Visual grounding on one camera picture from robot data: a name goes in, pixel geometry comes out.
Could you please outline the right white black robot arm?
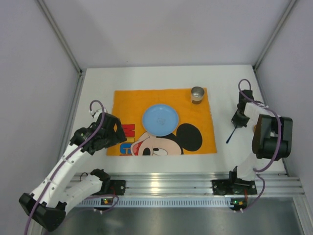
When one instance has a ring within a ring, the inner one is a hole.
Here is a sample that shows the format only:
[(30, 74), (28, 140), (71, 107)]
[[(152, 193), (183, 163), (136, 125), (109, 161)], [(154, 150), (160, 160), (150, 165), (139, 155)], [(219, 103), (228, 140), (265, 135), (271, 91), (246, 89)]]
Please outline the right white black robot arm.
[(231, 122), (235, 129), (253, 127), (252, 153), (229, 172), (228, 179), (232, 187), (249, 188), (257, 173), (290, 155), (293, 120), (277, 115), (262, 102), (254, 100), (252, 90), (243, 90), (239, 92), (237, 110)]

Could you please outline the blue plastic plate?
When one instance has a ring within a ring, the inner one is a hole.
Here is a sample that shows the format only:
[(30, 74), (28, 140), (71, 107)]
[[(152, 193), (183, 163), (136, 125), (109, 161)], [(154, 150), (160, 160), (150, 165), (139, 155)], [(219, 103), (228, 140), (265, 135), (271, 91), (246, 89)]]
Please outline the blue plastic plate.
[(163, 137), (175, 131), (179, 124), (179, 116), (173, 107), (155, 104), (143, 113), (141, 123), (149, 134)]

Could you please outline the paper cup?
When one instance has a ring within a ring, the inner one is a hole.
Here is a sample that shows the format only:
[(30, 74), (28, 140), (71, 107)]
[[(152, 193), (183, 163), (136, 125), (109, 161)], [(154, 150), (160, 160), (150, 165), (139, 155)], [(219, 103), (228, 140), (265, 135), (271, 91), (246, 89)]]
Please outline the paper cup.
[(205, 95), (205, 90), (202, 87), (196, 86), (191, 89), (191, 102), (193, 104), (200, 104)]

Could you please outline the orange cartoon mouse placemat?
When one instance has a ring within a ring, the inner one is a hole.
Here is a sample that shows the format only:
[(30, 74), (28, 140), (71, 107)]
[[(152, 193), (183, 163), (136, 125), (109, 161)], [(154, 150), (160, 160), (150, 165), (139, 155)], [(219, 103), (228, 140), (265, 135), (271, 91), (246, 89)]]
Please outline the orange cartoon mouse placemat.
[[(170, 134), (157, 137), (143, 126), (144, 112), (165, 104), (178, 114)], [(120, 118), (127, 140), (107, 150), (109, 156), (174, 156), (216, 153), (214, 125), (208, 97), (191, 101), (191, 89), (115, 91), (112, 114)]]

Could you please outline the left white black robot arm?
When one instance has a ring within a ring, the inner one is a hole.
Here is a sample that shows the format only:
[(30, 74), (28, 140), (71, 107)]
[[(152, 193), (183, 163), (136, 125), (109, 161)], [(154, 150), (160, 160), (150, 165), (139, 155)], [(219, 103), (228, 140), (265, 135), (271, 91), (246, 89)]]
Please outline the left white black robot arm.
[(97, 114), (97, 121), (75, 131), (63, 156), (41, 184), (31, 193), (20, 196), (19, 203), (25, 213), (52, 232), (84, 199), (110, 193), (111, 177), (102, 169), (94, 169), (84, 180), (70, 188), (67, 186), (94, 153), (126, 139), (119, 118), (103, 112)]

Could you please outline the blue metallic fork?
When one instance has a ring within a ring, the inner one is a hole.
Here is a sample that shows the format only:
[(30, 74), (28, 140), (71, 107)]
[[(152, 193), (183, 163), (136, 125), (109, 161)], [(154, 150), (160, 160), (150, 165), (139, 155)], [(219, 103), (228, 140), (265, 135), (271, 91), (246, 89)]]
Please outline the blue metallic fork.
[(231, 140), (231, 138), (232, 138), (234, 132), (236, 131), (236, 129), (237, 129), (237, 126), (234, 127), (234, 129), (233, 129), (233, 131), (231, 132), (230, 136), (229, 136), (228, 139), (226, 140), (226, 142), (225, 142), (226, 144), (229, 143), (229, 141)]

